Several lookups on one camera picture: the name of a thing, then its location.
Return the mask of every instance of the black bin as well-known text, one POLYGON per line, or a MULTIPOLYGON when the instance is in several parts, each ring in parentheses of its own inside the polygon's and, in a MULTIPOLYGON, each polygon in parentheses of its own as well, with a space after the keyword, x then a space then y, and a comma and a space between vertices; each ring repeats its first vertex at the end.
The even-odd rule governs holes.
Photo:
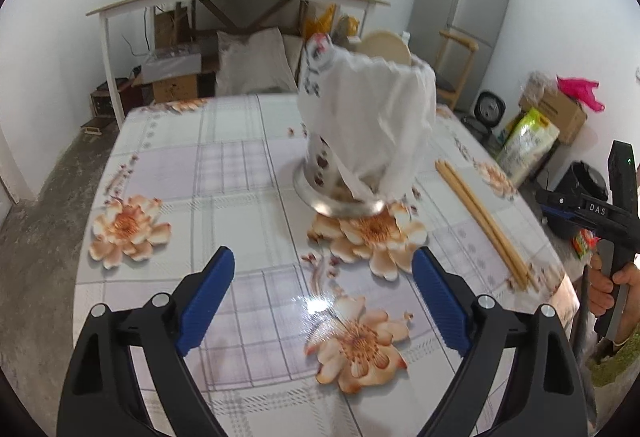
MULTIPOLYGON (((572 162, 554 191, 567 195, 584 194, 604 201, 609 198, 607 183, 602 175, 584 161, 572 162)), ((563 240, 571 240, 580 230, 580 227, 558 216, 549 215, 546 220, 549 229, 563 240)))

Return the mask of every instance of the person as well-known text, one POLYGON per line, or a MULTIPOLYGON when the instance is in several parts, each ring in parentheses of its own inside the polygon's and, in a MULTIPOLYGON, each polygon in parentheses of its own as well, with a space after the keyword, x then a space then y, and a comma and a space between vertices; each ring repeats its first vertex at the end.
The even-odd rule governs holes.
POLYGON ((588 274, 589 310, 594 316, 602 316, 614 305, 614 284, 628 284, 629 289, 614 341, 601 341, 588 362, 598 437, 632 435, 640 424, 640 269, 629 262, 610 279, 601 269, 602 259, 594 253, 588 274))

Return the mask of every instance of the pink plastic bag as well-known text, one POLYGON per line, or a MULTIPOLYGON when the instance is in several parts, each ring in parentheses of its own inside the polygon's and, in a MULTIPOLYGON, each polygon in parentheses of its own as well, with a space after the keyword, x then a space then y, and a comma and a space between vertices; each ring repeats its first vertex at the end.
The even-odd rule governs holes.
POLYGON ((593 89, 598 88, 597 81, 583 80, 581 78, 561 78, 558 76, 558 88, 569 97, 586 104, 593 112, 602 112, 604 104, 596 100, 593 89))

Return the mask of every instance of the silver screw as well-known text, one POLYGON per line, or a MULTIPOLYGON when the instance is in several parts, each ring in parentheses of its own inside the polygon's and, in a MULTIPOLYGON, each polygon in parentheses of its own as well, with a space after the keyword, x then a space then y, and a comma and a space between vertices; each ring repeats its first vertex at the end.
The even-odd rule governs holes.
POLYGON ((553 318, 556 315, 556 310, 551 305, 544 304, 540 311, 547 318, 553 318))
POLYGON ((154 307, 164 307, 169 303, 169 295, 166 292, 158 293, 151 298, 151 303, 154 307))
POLYGON ((483 294, 478 298, 478 305, 483 309, 493 309, 495 307, 495 300, 491 296, 483 294))
POLYGON ((107 312, 107 307, 104 306, 104 303, 98 303, 91 307, 91 316, 94 318, 99 318, 105 312, 107 312))

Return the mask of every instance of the gray refrigerator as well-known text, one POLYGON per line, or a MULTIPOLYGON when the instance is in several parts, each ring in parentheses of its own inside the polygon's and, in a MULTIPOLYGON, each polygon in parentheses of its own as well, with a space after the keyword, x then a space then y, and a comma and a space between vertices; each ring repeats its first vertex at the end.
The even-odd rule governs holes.
MULTIPOLYGON (((407 30, 411 33, 409 47, 416 56, 429 64, 435 62, 442 41, 440 30, 473 38, 480 47, 457 110, 468 111, 476 101, 508 3, 509 0, 414 0, 407 30)), ((467 57, 466 49, 450 41, 438 73, 456 86, 467 57)))

